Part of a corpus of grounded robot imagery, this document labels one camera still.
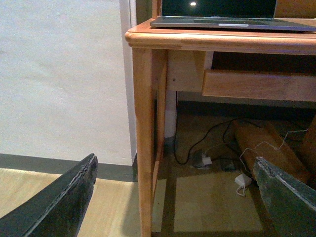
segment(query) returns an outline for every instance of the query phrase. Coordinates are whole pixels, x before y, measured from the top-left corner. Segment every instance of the white power adapter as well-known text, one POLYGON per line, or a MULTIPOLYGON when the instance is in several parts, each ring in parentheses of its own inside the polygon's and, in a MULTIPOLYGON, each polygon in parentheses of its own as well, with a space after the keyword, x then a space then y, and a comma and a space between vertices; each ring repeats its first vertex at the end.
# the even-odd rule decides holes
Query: white power adapter
POLYGON ((251 179, 245 175, 245 174, 241 174, 239 176, 236 177, 235 182, 242 187, 247 187, 249 184, 251 184, 251 179))
POLYGON ((246 194, 245 194, 245 189, 246 187, 251 184, 251 179, 245 175, 245 174, 241 174, 239 176, 236 177, 235 179, 235 182, 239 185, 239 187, 237 188, 236 190, 236 193, 239 195, 239 196, 242 196, 242 197, 245 197, 246 194))
POLYGON ((205 154, 202 155, 202 162, 204 165, 212 164, 211 157, 206 157, 205 154))

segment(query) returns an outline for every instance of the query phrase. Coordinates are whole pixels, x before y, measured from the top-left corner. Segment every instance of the floor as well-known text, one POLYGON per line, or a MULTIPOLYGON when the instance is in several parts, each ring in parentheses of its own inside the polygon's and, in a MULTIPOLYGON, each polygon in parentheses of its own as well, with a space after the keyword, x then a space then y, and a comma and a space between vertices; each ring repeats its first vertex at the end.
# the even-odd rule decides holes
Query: floor
MULTIPOLYGON (((179 115, 177 157, 184 161, 188 148, 201 139, 213 125, 230 118, 179 115)), ((226 126, 214 129, 194 151, 222 144, 226 126)), ((226 142, 232 142, 231 129, 226 142)), ((211 159, 236 155, 225 146, 210 149, 211 159)), ((209 170, 175 162, 166 154, 154 204, 153 232, 156 237, 277 237, 255 184, 246 197, 236 194, 234 179, 242 165, 234 161, 236 171, 222 171, 217 159, 209 170)), ((19 206, 59 175, 32 171, 0 169, 0 217, 19 206)), ((94 193, 82 223, 79 237, 139 237, 137 183, 97 179, 94 193)))

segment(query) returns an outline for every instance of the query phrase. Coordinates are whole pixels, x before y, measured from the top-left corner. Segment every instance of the desk leg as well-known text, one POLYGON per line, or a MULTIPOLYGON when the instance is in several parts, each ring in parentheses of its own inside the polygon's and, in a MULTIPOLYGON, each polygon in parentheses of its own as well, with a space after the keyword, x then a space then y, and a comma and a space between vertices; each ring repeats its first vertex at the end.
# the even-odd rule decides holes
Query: desk leg
POLYGON ((160 152, 157 157, 159 160, 162 156, 164 136, 167 51, 133 48, 133 70, 141 236, 150 237, 154 201, 154 91, 159 91, 158 145, 160 148, 158 150, 160 152))
POLYGON ((150 237, 154 163, 154 93, 151 49, 133 48, 141 236, 150 237))

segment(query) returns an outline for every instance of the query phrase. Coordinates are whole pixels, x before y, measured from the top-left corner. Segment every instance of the gray baseboard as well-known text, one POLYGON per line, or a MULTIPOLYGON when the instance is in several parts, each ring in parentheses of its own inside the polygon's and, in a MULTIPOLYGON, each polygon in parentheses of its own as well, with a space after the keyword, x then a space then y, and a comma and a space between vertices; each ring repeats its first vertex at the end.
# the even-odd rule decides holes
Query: gray baseboard
MULTIPOLYGON (((79 161, 0 154, 0 168, 63 174, 79 161)), ((99 164, 97 178, 136 181, 135 165, 99 164)))

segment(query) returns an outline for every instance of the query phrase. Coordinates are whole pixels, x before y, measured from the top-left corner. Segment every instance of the laptop screen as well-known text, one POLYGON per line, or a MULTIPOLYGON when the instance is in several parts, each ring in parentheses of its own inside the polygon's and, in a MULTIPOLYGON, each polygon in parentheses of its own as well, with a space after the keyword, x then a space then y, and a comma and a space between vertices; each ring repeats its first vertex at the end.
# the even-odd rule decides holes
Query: laptop screen
POLYGON ((273 18, 277 0, 162 0, 163 16, 273 18))

